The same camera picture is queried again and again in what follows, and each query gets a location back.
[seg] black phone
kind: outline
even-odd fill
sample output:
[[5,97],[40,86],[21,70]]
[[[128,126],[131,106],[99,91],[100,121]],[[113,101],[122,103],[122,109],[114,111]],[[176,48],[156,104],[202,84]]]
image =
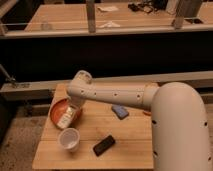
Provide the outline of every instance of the black phone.
[[95,152],[96,156],[100,156],[103,152],[109,149],[113,144],[115,144],[115,139],[112,137],[112,135],[109,135],[108,137],[103,139],[101,142],[96,144],[93,147],[93,151]]
[[191,24],[203,24],[203,21],[200,20],[199,18],[195,18],[195,19],[186,19],[187,22],[191,23]]

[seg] gray floor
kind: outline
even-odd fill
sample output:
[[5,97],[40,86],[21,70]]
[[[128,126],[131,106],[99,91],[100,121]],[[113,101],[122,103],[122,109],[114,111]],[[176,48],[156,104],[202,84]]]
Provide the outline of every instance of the gray floor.
[[[17,112],[0,148],[0,171],[31,171],[32,161],[46,120],[48,106],[37,108],[26,117],[23,107]],[[206,105],[213,147],[213,104]]]

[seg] eraser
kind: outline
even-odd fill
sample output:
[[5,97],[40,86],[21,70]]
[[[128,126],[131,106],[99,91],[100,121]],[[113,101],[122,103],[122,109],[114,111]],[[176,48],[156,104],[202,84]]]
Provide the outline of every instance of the eraser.
[[112,105],[111,109],[112,109],[113,112],[115,112],[117,117],[121,120],[129,115],[129,112],[123,106]]

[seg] white cup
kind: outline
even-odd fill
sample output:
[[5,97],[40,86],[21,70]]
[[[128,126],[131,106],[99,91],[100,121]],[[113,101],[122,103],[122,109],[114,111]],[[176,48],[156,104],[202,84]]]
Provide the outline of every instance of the white cup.
[[59,145],[70,152],[75,152],[79,146],[80,135],[77,129],[64,129],[58,136]]

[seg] wooden counter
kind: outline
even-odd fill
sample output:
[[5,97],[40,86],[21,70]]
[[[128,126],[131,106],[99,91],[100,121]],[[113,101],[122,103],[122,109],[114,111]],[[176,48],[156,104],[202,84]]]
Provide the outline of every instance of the wooden counter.
[[[57,86],[52,105],[66,97],[66,84]],[[119,120],[111,105],[87,101],[75,123],[80,147],[75,153],[60,148],[57,129],[48,117],[33,161],[34,169],[152,169],[150,117],[142,110],[127,108],[130,116]],[[116,144],[96,157],[92,148],[111,134]]]
[[[100,12],[97,7],[116,6],[119,10],[114,12]],[[96,4],[96,26],[113,21],[122,28],[125,27],[151,27],[170,26],[174,16],[165,11],[132,12],[128,9],[128,3],[101,3]],[[205,24],[213,24],[213,2],[203,3],[198,17]],[[87,15],[85,4],[60,4],[41,5],[26,31],[42,30],[42,22],[48,22],[53,30],[87,29]]]

